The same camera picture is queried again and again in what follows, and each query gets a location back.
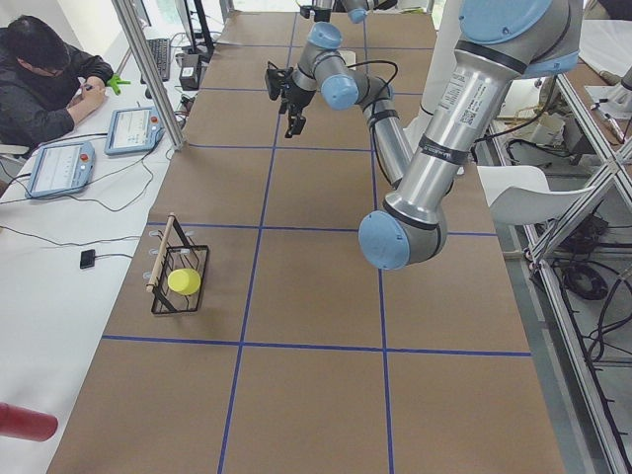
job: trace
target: blue and white device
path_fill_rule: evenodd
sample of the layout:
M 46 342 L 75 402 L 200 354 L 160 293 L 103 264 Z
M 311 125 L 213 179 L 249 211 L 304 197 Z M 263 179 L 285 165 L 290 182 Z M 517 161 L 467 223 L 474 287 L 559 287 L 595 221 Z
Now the blue and white device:
M 116 156 L 150 151 L 164 132 L 155 107 L 114 111 L 106 138 L 106 154 Z
M 92 143 L 45 145 L 39 150 L 27 185 L 27 198 L 63 196 L 81 191 L 92 176 Z

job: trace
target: yellow cup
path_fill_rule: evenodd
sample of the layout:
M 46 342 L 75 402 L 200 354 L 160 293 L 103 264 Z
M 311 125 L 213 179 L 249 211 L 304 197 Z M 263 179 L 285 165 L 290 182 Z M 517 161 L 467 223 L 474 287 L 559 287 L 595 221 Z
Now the yellow cup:
M 167 278 L 167 285 L 183 296 L 189 296 L 199 290 L 201 277 L 194 269 L 173 270 Z

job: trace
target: red can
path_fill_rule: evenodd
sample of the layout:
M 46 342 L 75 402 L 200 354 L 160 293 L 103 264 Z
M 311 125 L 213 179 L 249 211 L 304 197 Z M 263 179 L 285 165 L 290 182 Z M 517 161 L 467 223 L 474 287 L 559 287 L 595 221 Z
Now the red can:
M 57 418 L 15 405 L 0 403 L 0 435 L 46 441 L 57 431 Z

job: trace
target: keyboard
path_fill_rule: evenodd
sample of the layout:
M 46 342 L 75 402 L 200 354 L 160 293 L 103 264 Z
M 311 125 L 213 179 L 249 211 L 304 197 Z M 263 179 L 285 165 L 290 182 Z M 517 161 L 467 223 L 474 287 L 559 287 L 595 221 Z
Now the keyboard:
M 168 38 L 156 38 L 148 39 L 147 44 L 158 66 L 160 78 L 168 81 L 171 72 L 171 41 Z

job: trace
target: sleeve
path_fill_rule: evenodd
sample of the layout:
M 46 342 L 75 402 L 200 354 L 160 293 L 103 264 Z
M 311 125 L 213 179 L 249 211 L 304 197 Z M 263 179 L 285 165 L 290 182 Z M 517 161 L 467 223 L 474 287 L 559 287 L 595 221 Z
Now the sleeve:
M 74 120 L 67 110 L 47 111 L 18 86 L 5 85 L 2 89 L 2 114 L 29 138 L 31 145 L 59 138 L 74 128 Z
M 104 83 L 110 80 L 114 71 L 101 56 L 93 56 L 70 44 L 66 46 L 70 54 L 70 66 L 76 71 L 78 76 L 85 78 L 97 76 Z

